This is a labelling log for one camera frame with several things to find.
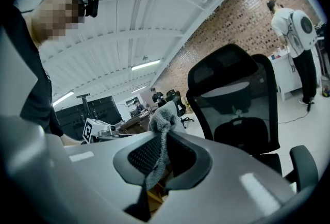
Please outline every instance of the white t-shirt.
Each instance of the white t-shirt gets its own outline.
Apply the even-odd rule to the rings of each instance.
[[[293,12],[294,10],[291,8],[280,8],[277,12],[275,12],[271,25],[273,30],[279,37],[284,36],[290,48],[291,57],[296,58],[301,55],[304,50],[300,49],[297,45],[295,45],[294,39],[291,34],[287,35],[289,31],[288,18]]]

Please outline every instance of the shoe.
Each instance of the shoe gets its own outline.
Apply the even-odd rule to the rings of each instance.
[[[306,104],[302,98],[299,98],[299,103],[302,104],[302,105],[305,105],[305,106],[308,106],[308,104]]]

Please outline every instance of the fluorescent light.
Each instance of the fluorescent light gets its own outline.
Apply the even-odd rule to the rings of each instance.
[[[136,91],[139,91],[139,90],[141,90],[141,89],[143,89],[143,88],[145,88],[146,86],[144,86],[144,87],[141,87],[141,88],[139,88],[139,89],[136,89],[136,90],[134,90],[133,92],[131,92],[131,93],[134,93],[134,92],[136,92]]]
[[[58,100],[56,100],[54,103],[53,103],[53,106],[57,105],[58,103],[62,102],[64,99],[67,99],[69,96],[73,95],[74,92],[69,92],[67,94],[65,94],[64,96],[62,96],[61,98],[59,98]]]
[[[143,67],[147,67],[149,65],[155,65],[156,63],[159,63],[159,62],[160,62],[160,60],[158,60],[158,61],[152,61],[152,62],[147,62],[147,63],[144,63],[142,65],[134,66],[134,67],[132,67],[132,71],[137,70],[137,69],[140,69],[140,68],[143,68]]]

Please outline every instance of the white ceiling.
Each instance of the white ceiling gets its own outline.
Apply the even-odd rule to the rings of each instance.
[[[60,42],[40,49],[52,79],[53,99],[75,94],[55,110],[109,95],[116,102],[137,88],[149,88],[200,24],[224,0],[102,0],[96,18],[86,17],[78,29],[67,31]],[[17,0],[21,11],[40,0]],[[161,60],[157,65],[131,71],[131,67]]]

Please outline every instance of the man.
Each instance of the man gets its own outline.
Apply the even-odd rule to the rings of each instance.
[[[164,99],[163,94],[161,92],[156,92],[155,87],[153,87],[151,89],[151,92],[154,93],[153,94],[153,101],[154,101],[154,103],[157,102],[158,107],[164,106],[166,104],[166,101]]]
[[[137,100],[134,101],[134,105],[136,106],[136,110],[140,113],[145,110],[144,106]]]
[[[288,18],[294,10],[283,8],[276,0],[270,0],[267,6],[273,15],[271,26],[281,43],[290,48],[290,55],[300,76],[303,86],[303,98],[299,99],[299,102],[303,105],[314,104],[317,81],[313,55],[310,49],[299,48],[289,34]]]
[[[42,0],[26,17],[12,6],[6,10],[4,27],[22,59],[38,78],[21,112],[21,117],[42,126],[46,133],[58,135],[63,145],[80,141],[65,135],[52,105],[52,84],[44,71],[39,48],[47,40],[58,40],[73,24],[83,22],[83,0]]]

